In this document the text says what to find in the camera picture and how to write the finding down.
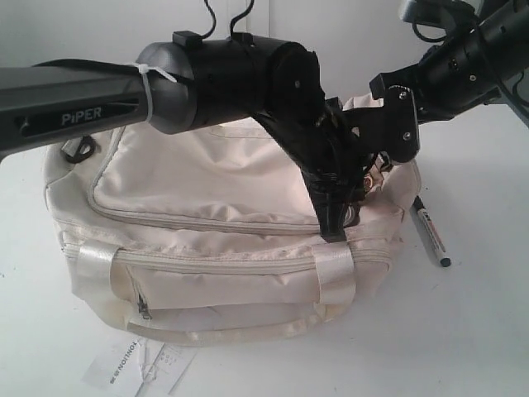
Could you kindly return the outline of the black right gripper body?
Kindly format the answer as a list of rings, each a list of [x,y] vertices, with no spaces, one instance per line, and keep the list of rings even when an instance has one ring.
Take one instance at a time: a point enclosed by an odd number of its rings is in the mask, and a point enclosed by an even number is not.
[[[475,24],[417,64],[417,120],[448,121],[500,98],[523,112],[524,74],[525,26]]]

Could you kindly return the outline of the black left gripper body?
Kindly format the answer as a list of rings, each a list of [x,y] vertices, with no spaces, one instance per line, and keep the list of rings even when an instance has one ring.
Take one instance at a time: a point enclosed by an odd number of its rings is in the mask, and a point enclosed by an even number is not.
[[[267,54],[257,120],[318,193],[357,199],[368,155],[341,109],[326,100],[315,52],[283,42]]]

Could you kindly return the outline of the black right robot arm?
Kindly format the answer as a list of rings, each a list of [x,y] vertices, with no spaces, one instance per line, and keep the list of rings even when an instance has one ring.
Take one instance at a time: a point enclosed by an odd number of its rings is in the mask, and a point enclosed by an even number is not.
[[[430,48],[417,63],[370,82],[382,117],[448,121],[499,101],[528,121],[518,91],[528,69],[526,1],[404,1],[399,13]]]

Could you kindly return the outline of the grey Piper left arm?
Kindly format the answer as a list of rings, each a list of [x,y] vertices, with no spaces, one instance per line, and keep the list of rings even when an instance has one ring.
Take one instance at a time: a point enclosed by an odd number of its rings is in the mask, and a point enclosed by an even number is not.
[[[250,118],[300,169],[321,236],[360,217],[365,155],[325,97],[317,55],[294,41],[176,31],[130,64],[59,59],[1,71],[1,155],[139,122],[168,135]]]

